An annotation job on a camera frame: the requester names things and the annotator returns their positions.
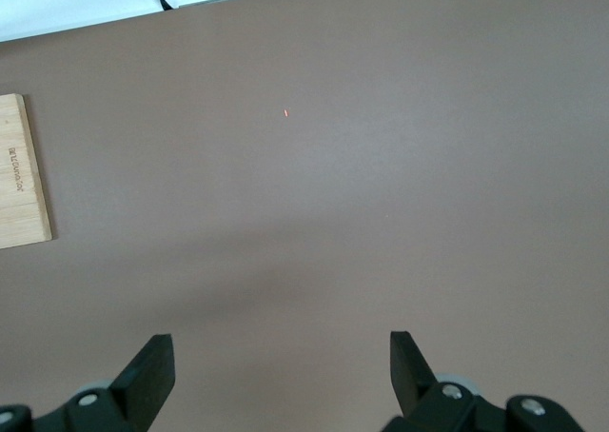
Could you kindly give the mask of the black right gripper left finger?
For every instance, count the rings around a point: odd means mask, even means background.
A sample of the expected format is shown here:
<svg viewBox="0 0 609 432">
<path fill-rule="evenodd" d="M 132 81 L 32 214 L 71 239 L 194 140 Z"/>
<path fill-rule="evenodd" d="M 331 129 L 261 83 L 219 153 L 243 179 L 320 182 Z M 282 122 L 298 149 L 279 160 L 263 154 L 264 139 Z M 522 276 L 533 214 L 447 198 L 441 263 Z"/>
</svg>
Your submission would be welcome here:
<svg viewBox="0 0 609 432">
<path fill-rule="evenodd" d="M 74 395 L 35 418 L 25 404 L 1 407 L 3 431 L 148 431 L 173 388 L 173 341 L 152 336 L 107 387 Z"/>
</svg>

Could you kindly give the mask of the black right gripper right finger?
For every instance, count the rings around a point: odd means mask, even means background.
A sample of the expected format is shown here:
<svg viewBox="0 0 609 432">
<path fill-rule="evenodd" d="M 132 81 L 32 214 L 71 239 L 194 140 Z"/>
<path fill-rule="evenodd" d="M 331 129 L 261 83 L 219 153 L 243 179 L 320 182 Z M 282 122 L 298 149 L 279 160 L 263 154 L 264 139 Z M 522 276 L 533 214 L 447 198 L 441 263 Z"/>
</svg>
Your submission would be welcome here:
<svg viewBox="0 0 609 432">
<path fill-rule="evenodd" d="M 386 424 L 385 432 L 583 431 L 548 398 L 517 395 L 500 408 L 462 383 L 439 381 L 407 331 L 390 334 L 390 378 L 402 414 Z"/>
</svg>

